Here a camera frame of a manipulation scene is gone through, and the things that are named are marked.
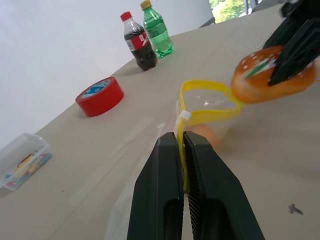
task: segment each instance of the plastic box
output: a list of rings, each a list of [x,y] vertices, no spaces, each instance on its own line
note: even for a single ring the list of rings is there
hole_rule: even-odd
[[[0,187],[16,190],[51,157],[42,137],[21,134],[0,150]]]

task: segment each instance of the coca-cola bottle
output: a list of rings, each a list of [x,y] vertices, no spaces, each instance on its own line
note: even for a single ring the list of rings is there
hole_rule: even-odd
[[[157,64],[157,56],[144,28],[133,20],[129,11],[124,12],[120,17],[124,23],[124,39],[138,66],[144,71],[154,68]]]

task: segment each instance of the white tag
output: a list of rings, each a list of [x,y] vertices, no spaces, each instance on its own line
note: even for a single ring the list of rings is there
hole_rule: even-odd
[[[126,40],[125,42],[126,42],[126,44],[128,44],[128,47],[131,52],[135,50],[135,47],[133,46],[131,40]]]

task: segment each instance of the red label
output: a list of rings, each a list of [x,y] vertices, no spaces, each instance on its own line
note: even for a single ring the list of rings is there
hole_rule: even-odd
[[[128,44],[130,51],[139,50],[150,44],[146,32],[127,40],[126,43]]]

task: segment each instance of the dark liquid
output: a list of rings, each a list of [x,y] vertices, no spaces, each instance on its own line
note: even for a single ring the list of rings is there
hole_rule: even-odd
[[[130,40],[144,32],[145,30],[143,29],[143,27],[141,27],[137,29],[137,31],[130,32],[124,35],[124,39]],[[136,63],[143,71],[147,71],[148,69],[154,68],[157,64],[157,56],[155,52],[152,50],[150,41],[148,41],[147,45],[145,45],[144,47],[140,48],[139,50],[131,51],[131,53],[135,57]]]

